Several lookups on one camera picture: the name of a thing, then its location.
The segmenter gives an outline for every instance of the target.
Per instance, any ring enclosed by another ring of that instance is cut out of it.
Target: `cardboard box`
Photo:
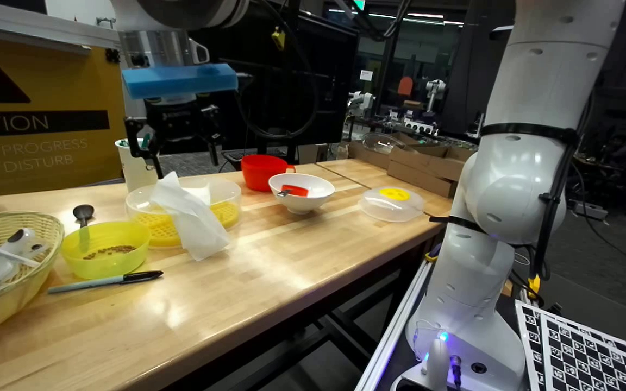
[[[382,170],[388,164],[388,153],[372,150],[364,142],[349,142],[349,155]]]
[[[424,170],[430,176],[446,177],[446,180],[458,180],[465,161],[473,152],[452,147],[452,146],[441,146],[441,142],[430,142],[430,146],[414,146],[411,150],[396,147],[390,152],[390,161],[397,161],[402,164],[411,164],[414,170]]]
[[[122,137],[120,65],[104,47],[0,39],[0,192],[122,177]]]
[[[436,176],[430,176],[425,170],[402,164],[397,161],[388,161],[387,174],[409,184],[421,186],[430,192],[438,192],[443,198],[452,198],[455,191],[455,182],[441,180]]]

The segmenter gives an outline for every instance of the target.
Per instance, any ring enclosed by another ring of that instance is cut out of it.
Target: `marker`
[[[137,283],[155,279],[161,273],[163,271],[151,268],[151,271],[137,271],[137,273],[84,279],[84,283],[54,287],[54,288],[47,291],[47,296],[58,296],[58,292],[67,292],[67,291],[79,291],[79,288],[109,287],[109,285],[137,285]]]

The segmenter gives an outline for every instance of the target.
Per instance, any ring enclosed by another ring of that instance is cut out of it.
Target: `yellow bowl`
[[[60,240],[76,277],[105,277],[138,268],[146,260],[149,229],[132,222],[104,222],[74,229]]]
[[[230,180],[204,180],[204,177],[182,177],[182,186],[188,191],[193,186],[209,186],[211,213],[220,220],[224,227],[230,227],[241,215],[241,186]],[[154,186],[138,186],[126,195],[128,216],[146,227],[149,227],[151,247],[176,247],[180,245],[180,234],[174,225],[174,216],[151,204]]]

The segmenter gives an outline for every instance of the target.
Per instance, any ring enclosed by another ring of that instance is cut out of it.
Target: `wooden table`
[[[336,192],[320,213],[290,216],[270,192],[241,184],[241,222],[232,245],[205,260],[182,249],[151,251],[146,285],[39,296],[0,325],[0,388],[158,388],[238,343],[339,291],[359,276],[428,240],[425,220],[385,223],[361,213],[372,182],[390,182],[359,161],[299,164],[328,177]],[[420,191],[425,211],[446,215],[450,199]],[[0,211],[39,211],[76,227],[72,209],[95,207],[95,222],[123,220],[123,184],[2,195]],[[47,287],[72,283],[62,260]]]

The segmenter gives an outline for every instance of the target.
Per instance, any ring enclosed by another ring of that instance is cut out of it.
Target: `blue lid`
[[[237,74],[225,63],[122,69],[122,78],[126,91],[137,99],[237,88]]]

